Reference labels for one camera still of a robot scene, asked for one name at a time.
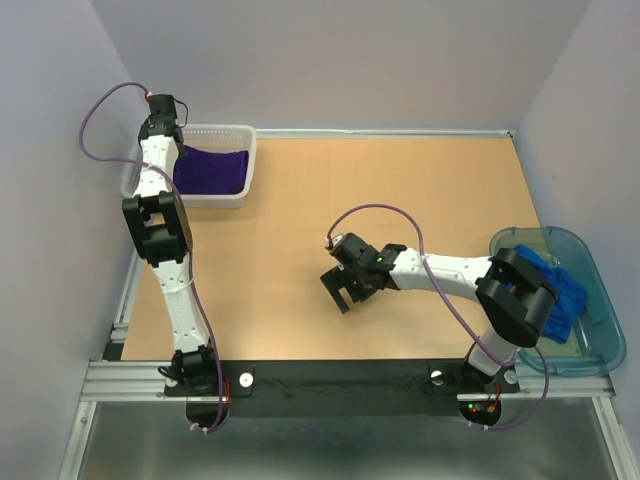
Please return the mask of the purple towel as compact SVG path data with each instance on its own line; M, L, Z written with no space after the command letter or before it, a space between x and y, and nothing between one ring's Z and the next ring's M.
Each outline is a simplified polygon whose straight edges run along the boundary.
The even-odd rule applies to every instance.
M233 195L245 186L249 165L246 150L212 153L190 146L173 170L173 182L185 195Z

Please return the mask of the blue towel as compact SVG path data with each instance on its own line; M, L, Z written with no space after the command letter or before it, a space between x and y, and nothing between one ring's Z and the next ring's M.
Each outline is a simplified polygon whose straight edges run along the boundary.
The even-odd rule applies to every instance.
M565 344L575 322L585 309L585 288L564 267L549 265L526 245L516 245L514 250L531 263L555 289L558 298L543 328L543 335L556 343Z

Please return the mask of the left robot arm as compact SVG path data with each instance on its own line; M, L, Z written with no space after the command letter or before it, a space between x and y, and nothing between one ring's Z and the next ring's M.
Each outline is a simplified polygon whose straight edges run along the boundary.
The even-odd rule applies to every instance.
M173 335L173 355L159 372L171 395L223 393L212 329L194 287L193 237L186 209L173 184L173 168L185 154L176 99L148 94L149 115L138 134L142 160L137 186L122 201L135 249L160 286Z

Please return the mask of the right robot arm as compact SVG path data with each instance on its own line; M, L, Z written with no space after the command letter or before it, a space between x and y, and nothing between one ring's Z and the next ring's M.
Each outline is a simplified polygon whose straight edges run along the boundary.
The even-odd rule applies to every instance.
M484 389L520 350L537 345L558 300L555 287L513 249L474 258L426 254L401 244L377 250L347 233L327 250L336 265L320 281L342 313L349 311L342 291L354 303L392 289L435 292L451 311L452 296L479 304L488 329L478 335L463 327L473 345L460 366L460 378L472 390Z

